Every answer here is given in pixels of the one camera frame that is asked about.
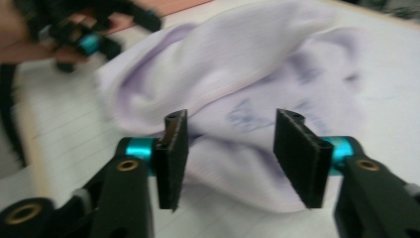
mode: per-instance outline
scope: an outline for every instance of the white tabletop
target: white tabletop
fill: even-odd
[[[215,0],[165,18],[165,26],[202,22],[220,12],[258,0]],[[407,181],[420,183],[420,30],[375,13],[323,1],[337,9],[336,27],[359,27],[370,34],[363,59],[364,90],[358,101],[366,112],[358,136],[366,153]],[[114,35],[129,48],[147,34],[132,28]],[[113,155],[123,136],[97,106],[92,71],[100,57],[76,73],[57,72],[49,60],[21,68],[25,101],[34,115],[41,155],[35,176],[39,194],[57,205],[68,200]],[[158,210],[155,227],[163,237],[337,237],[332,217],[335,197],[324,209],[272,214],[243,205],[206,187],[188,187],[175,213]]]

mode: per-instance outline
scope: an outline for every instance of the cloth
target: cloth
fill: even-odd
[[[138,136],[161,132],[165,115],[188,109],[185,183],[296,211],[304,205],[272,152],[275,109],[303,114],[320,136],[352,135],[362,118],[353,96],[361,33],[325,32],[333,19],[310,1],[268,1],[161,30],[98,70],[99,97]]]

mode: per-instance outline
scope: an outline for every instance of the towel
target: towel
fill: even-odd
[[[163,29],[97,71],[99,98],[136,136],[188,109],[185,184],[272,212],[300,210],[272,152],[275,109],[303,114],[320,136],[353,135],[363,118],[354,96],[362,33],[328,31],[333,20],[311,1],[267,1]]]

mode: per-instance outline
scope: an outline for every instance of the teal band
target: teal band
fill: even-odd
[[[96,34],[89,34],[79,40],[79,46],[83,48],[88,56],[99,51],[100,38]]]
[[[152,168],[152,151],[154,149],[155,138],[133,138],[126,148],[126,155],[144,160],[148,164],[148,175],[154,176],[155,170]]]
[[[339,176],[341,173],[335,170],[334,166],[341,164],[345,157],[353,156],[355,154],[353,147],[345,137],[323,137],[322,140],[327,141],[334,146],[330,176]]]

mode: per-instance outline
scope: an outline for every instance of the white table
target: white table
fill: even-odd
[[[257,1],[215,0],[166,17],[165,26],[199,23]],[[365,89],[358,96],[366,131],[358,139],[371,158],[420,183],[420,28],[348,4],[323,2],[337,9],[335,26],[364,28],[371,35],[363,59]],[[115,34],[127,48],[145,36],[137,28]],[[48,60],[21,68],[20,118],[36,191],[53,197],[57,205],[111,158],[123,136],[104,120],[95,101],[92,71],[101,63],[95,58],[72,75],[56,72]],[[171,214],[158,210],[154,188],[151,196],[157,238],[337,237],[334,197],[321,210],[271,214],[196,186],[183,193],[179,210]]]

